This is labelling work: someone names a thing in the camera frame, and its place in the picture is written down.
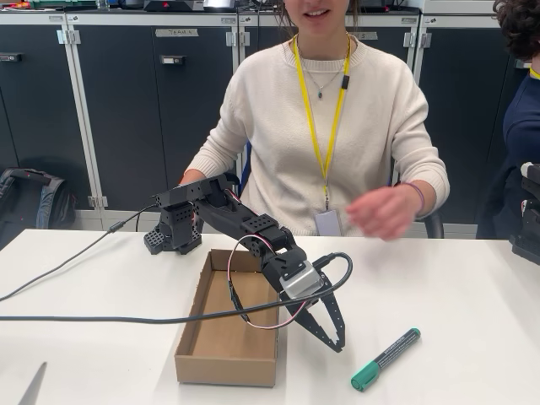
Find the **person's left hand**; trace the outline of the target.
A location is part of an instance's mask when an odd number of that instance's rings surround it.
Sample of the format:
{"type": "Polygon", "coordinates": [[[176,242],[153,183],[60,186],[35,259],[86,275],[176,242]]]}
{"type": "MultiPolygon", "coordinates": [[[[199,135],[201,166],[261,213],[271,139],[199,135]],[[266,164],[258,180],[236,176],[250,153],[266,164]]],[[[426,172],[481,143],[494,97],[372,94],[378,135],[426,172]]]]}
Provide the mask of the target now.
{"type": "Polygon", "coordinates": [[[412,186],[387,186],[356,198],[346,207],[346,213],[364,236],[395,240],[422,207],[423,198],[412,186]]]}

